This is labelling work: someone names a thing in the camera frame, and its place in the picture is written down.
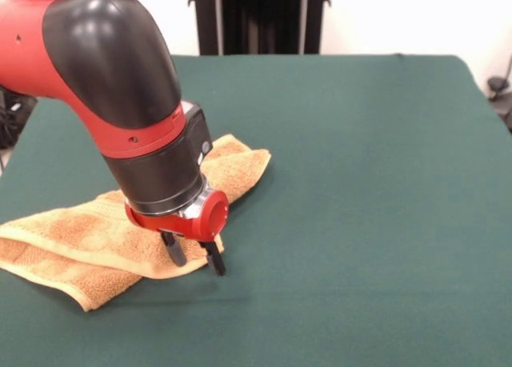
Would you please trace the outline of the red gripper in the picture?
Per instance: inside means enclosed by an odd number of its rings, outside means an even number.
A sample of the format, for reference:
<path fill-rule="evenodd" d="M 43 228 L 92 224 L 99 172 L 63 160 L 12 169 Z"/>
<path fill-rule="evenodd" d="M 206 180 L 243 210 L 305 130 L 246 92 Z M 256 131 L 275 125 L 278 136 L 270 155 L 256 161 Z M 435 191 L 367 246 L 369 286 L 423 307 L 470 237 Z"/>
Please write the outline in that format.
<path fill-rule="evenodd" d="M 222 255 L 213 241 L 225 227 L 229 211 L 227 196 L 222 191 L 205 189 L 195 201 L 174 213 L 146 215 L 133 210 L 127 202 L 125 211 L 132 224 L 161 232 L 167 253 L 177 267 L 183 267 L 187 259 L 173 233 L 199 241 L 199 245 L 206 251 L 206 259 L 213 275 L 226 275 Z"/>

